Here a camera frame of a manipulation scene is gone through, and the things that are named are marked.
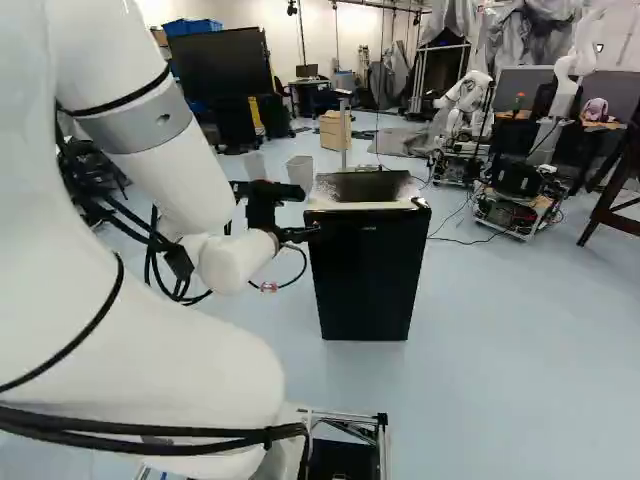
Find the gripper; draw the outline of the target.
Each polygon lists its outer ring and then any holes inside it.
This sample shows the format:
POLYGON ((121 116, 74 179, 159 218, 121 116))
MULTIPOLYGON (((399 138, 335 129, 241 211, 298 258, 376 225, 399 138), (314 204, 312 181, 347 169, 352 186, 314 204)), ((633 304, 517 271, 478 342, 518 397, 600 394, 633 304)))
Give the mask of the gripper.
MULTIPOLYGON (((274 183, 256 180, 248 183, 245 208, 249 228, 273 231, 276 228, 275 208, 281 201, 303 202, 306 192, 300 185, 274 183)), ((286 227, 277 229, 277 238, 281 244, 301 244, 313 239, 321 232, 319 225, 309 227, 286 227)))

